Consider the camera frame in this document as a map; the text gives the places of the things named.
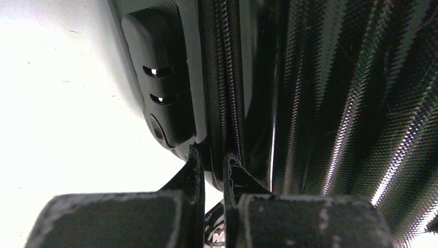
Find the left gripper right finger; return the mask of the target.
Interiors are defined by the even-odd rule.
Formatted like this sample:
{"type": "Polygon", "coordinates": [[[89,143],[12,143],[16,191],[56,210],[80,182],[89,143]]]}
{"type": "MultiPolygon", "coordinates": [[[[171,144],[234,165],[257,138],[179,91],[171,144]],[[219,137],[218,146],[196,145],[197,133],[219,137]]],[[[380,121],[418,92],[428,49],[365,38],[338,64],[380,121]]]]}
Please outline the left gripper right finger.
{"type": "Polygon", "coordinates": [[[226,247],[392,247],[381,212],[352,196],[278,195],[224,157],[226,247]]]}

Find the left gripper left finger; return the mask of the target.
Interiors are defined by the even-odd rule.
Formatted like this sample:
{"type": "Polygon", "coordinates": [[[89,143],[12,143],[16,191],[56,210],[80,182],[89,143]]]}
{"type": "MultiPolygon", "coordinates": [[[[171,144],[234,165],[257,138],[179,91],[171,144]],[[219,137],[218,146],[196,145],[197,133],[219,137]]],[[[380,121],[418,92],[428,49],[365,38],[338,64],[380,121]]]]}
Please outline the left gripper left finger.
{"type": "Polygon", "coordinates": [[[203,247],[205,180],[195,145],[155,192],[64,194],[38,215],[26,247],[203,247]]]}

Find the black ribbed hard-shell suitcase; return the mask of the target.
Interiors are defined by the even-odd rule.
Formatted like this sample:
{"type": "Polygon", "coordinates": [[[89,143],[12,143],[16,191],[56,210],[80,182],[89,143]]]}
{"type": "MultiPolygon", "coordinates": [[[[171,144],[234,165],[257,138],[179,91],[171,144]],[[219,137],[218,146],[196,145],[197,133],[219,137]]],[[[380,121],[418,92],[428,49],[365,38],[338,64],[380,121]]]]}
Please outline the black ribbed hard-shell suitcase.
{"type": "Polygon", "coordinates": [[[392,247],[437,247],[437,1],[109,1],[155,140],[205,180],[224,157],[278,195],[352,196],[392,247]]]}

